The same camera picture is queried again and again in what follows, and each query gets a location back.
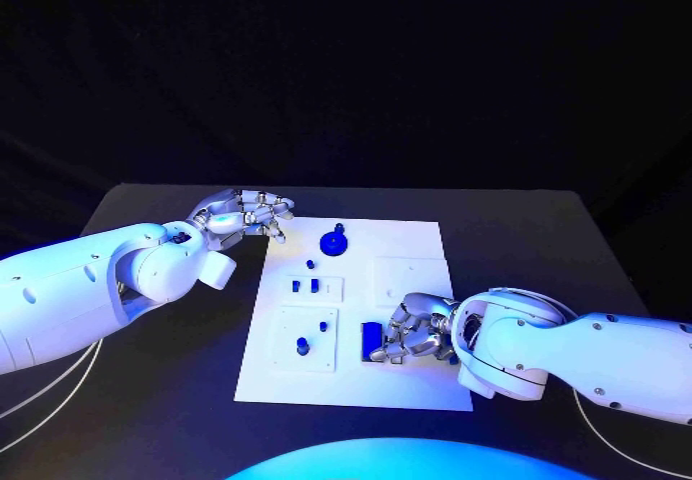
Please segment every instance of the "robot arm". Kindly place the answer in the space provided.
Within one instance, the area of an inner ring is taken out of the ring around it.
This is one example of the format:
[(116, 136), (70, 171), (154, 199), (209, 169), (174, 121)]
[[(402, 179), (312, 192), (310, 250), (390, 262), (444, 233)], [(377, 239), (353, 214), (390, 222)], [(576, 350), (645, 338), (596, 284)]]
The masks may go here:
[(602, 313), (566, 323), (544, 298), (511, 289), (462, 302), (406, 295), (370, 359), (444, 359), (451, 343), (458, 382), (485, 398), (539, 400), (550, 373), (598, 405), (689, 424), (692, 328)]
[(224, 190), (186, 221), (139, 224), (24, 252), (0, 262), (0, 374), (86, 347), (177, 300), (197, 279), (222, 289), (235, 262), (219, 253), (243, 235), (284, 242), (276, 217), (292, 201)]

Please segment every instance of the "white mat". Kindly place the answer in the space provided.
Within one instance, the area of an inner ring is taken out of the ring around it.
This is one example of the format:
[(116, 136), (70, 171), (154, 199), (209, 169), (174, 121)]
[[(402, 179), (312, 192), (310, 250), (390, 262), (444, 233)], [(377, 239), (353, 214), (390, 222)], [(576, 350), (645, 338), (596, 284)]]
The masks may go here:
[[(327, 257), (318, 242), (337, 222), (348, 248)], [(458, 365), (432, 356), (405, 357), (402, 365), (360, 361), (363, 322), (386, 326), (409, 292), (454, 298), (436, 223), (294, 218), (281, 222), (281, 229), (286, 241), (269, 242), (235, 400), (471, 411)], [(307, 260), (315, 263), (312, 270)], [(291, 282), (299, 277), (294, 293)], [(314, 296), (311, 278), (320, 279)], [(328, 312), (337, 321), (320, 332)], [(304, 357), (295, 352), (298, 335), (310, 343)]]

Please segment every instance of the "black table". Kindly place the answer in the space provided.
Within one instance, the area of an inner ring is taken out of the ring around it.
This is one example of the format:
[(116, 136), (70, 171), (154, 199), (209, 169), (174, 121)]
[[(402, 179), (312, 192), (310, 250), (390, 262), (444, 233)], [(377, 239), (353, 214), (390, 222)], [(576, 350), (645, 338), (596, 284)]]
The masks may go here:
[[(119, 185), (83, 233), (183, 219), (222, 188)], [(301, 216), (438, 221), (457, 299), (514, 286), (556, 297), (579, 313), (647, 314), (570, 192), (239, 188), (289, 197)], [(197, 284), (183, 299), (105, 339), (64, 409), (0, 456), (2, 478), (217, 479), (291, 450), (366, 437), (475, 443), (599, 478), (658, 478), (601, 444), (578, 416), (570, 390), (552, 377), (540, 402), (474, 395), (472, 413), (233, 402), (266, 242), (248, 237), (227, 251), (237, 269), (223, 291)], [(0, 377), (1, 406), (33, 393), (75, 358)], [(77, 377), (0, 422), (2, 440), (50, 412)], [(585, 407), (631, 455), (690, 472), (689, 457), (679, 454), (692, 432), (684, 426)], [(462, 462), (435, 463), (441, 475), (449, 469), (462, 473)]]

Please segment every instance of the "robotic hand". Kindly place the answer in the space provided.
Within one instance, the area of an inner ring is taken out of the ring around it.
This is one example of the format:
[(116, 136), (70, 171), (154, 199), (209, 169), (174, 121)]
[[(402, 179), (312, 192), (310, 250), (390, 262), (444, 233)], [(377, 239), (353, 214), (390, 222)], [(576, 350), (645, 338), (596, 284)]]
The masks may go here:
[(0, 374), (86, 347), (197, 279), (220, 290), (236, 264), (219, 251), (243, 235), (284, 243), (276, 218), (292, 218), (292, 206), (265, 192), (223, 190), (184, 221), (131, 225), (2, 260)]
[(568, 322), (562, 311), (576, 317), (519, 289), (462, 302), (409, 293), (370, 360), (455, 354), (458, 382), (485, 398), (539, 400), (552, 373), (595, 404), (692, 424), (692, 326), (602, 313)]

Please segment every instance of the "blue light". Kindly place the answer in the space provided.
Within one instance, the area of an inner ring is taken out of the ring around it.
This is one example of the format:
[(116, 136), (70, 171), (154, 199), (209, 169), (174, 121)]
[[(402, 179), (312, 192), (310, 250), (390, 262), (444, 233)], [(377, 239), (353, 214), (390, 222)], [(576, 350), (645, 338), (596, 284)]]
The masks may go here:
[(431, 476), (513, 480), (589, 478), (516, 453), (467, 443), (419, 438), (364, 438), (325, 443), (279, 455), (229, 478), (364, 480), (389, 476), (402, 480)]

